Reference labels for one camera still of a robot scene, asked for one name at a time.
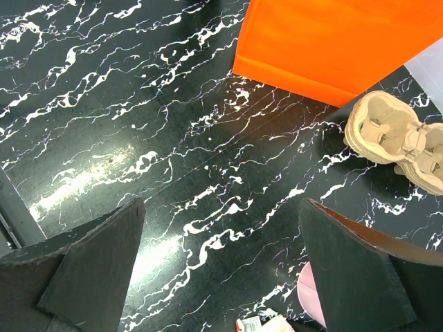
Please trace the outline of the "stack of pulp carriers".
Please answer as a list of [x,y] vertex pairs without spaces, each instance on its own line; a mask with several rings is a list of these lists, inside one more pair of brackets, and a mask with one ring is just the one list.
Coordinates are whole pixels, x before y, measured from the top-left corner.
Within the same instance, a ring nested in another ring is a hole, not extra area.
[[430,194],[442,195],[442,123],[421,122],[408,104],[383,91],[365,94],[353,106],[344,143]]

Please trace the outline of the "red white sachet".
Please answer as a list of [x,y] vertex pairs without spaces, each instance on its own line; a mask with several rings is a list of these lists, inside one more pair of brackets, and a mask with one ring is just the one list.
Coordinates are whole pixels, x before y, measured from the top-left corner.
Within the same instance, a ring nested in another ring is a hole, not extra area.
[[259,317],[237,319],[235,321],[235,330],[237,332],[258,332],[261,328],[262,323]]

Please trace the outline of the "white folded cloth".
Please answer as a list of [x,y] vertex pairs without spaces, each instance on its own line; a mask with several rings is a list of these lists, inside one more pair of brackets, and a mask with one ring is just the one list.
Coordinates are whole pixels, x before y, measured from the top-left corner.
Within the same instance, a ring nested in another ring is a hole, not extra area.
[[295,329],[282,315],[277,315],[263,324],[259,332],[295,332]]

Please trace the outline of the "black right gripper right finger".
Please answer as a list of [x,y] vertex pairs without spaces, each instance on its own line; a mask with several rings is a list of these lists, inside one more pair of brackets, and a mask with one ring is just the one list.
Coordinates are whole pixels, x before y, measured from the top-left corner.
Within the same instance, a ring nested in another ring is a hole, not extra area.
[[305,199],[298,225],[328,331],[441,331],[442,253]]

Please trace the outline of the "orange paper bag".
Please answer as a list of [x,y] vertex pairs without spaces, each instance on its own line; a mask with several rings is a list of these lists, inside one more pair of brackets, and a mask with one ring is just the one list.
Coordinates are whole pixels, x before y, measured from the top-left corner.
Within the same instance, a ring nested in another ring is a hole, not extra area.
[[233,72],[341,107],[441,37],[441,1],[252,1]]

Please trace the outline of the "pink straw holder cup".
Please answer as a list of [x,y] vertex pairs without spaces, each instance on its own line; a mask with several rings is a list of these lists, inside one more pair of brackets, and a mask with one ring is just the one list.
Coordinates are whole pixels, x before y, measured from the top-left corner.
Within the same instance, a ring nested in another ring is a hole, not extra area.
[[297,281],[297,295],[300,305],[309,317],[326,327],[311,264],[307,262],[300,271]]

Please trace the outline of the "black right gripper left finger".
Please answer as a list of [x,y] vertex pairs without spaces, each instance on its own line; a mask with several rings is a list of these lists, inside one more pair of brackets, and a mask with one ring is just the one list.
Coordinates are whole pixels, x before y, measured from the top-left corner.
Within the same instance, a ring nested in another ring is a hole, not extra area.
[[2,331],[117,331],[145,220],[140,198],[1,258]]

